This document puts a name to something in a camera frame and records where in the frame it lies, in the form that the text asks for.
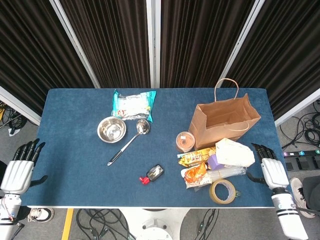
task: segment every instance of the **snack package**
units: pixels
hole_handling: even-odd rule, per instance
[[[142,92],[137,95],[123,96],[114,91],[111,115],[122,120],[145,119],[153,122],[151,110],[154,105],[156,91]]]
[[[181,176],[184,178],[186,188],[200,187],[212,183],[211,177],[207,173],[206,165],[202,162],[200,165],[183,169]]]
[[[201,164],[202,162],[208,161],[208,158],[211,155],[216,154],[216,147],[208,147],[198,151],[192,151],[187,154],[184,154],[180,160],[179,164],[187,168]]]

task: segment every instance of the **shoe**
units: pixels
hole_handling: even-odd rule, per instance
[[[54,218],[53,208],[32,208],[28,215],[28,222],[47,223]]]
[[[302,182],[298,178],[293,177],[290,180],[290,185],[291,185],[291,188],[292,188],[292,192],[293,192],[293,196],[294,196],[294,200],[295,200],[296,205],[299,208],[308,209],[307,208],[307,203],[306,203],[306,200],[305,200],[305,196],[304,196]],[[313,219],[316,216],[315,214],[309,213],[309,212],[306,212],[306,211],[300,211],[300,213],[304,217],[306,217],[308,219]]]

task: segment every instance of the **tape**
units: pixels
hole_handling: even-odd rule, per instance
[[[218,198],[218,196],[216,194],[216,186],[218,184],[222,184],[228,190],[228,197],[226,198],[226,200],[222,200],[222,199]],[[235,197],[236,197],[235,186],[231,182],[229,182],[228,180],[225,180],[225,179],[219,179],[219,180],[215,181],[211,185],[211,187],[209,188],[209,193],[210,193],[210,198],[217,204],[229,204],[233,200],[235,200]]]

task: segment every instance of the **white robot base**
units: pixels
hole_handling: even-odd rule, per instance
[[[180,228],[189,210],[120,208],[136,240],[180,240]]]

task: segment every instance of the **yellow snack package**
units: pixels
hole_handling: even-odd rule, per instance
[[[216,154],[215,146],[204,148],[197,151],[192,151],[183,155],[182,158],[180,158],[179,160],[179,164],[187,168],[190,168],[192,166],[206,162],[208,158],[213,154]]]

